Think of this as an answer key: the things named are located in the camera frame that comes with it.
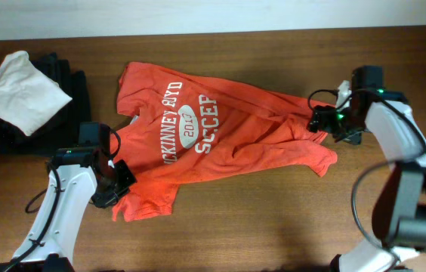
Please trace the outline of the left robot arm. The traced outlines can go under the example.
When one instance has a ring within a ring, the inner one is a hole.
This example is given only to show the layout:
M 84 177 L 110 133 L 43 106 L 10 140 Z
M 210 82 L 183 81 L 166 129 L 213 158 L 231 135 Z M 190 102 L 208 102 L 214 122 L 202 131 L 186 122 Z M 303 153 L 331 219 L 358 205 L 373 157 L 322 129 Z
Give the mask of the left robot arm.
M 137 182 L 122 160 L 99 147 L 59 149 L 48 162 L 45 198 L 25 240 L 0 271 L 73 271 L 73 252 L 88 204 L 114 206 Z

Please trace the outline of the red printed t-shirt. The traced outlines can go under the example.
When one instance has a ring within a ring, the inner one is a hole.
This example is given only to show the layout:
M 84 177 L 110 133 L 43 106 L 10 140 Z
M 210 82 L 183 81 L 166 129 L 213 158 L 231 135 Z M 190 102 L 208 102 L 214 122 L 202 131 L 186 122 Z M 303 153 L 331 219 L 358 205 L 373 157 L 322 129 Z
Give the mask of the red printed t-shirt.
M 338 158 L 325 133 L 308 131 L 305 98 L 241 82 L 132 62 L 117 111 L 131 122 L 111 147 L 137 179 L 113 206 L 126 221 L 170 215 L 182 184 L 288 165 L 322 176 Z

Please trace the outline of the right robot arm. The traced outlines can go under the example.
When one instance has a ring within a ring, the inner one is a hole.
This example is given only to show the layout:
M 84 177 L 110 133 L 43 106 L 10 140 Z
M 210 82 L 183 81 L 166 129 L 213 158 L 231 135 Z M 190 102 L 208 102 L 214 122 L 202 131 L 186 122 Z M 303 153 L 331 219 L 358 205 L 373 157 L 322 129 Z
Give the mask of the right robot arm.
M 350 195 L 353 219 L 363 241 L 336 255 L 330 271 L 402 271 L 401 263 L 426 253 L 426 139 L 412 118 L 406 97 L 384 88 L 365 88 L 348 95 L 333 93 L 338 105 L 311 107 L 308 128 L 325 131 L 336 141 L 358 144 L 362 133 L 375 136 L 385 160 L 367 168 Z M 390 167 L 390 177 L 372 211 L 367 231 L 357 212 L 357 193 L 367 175 Z

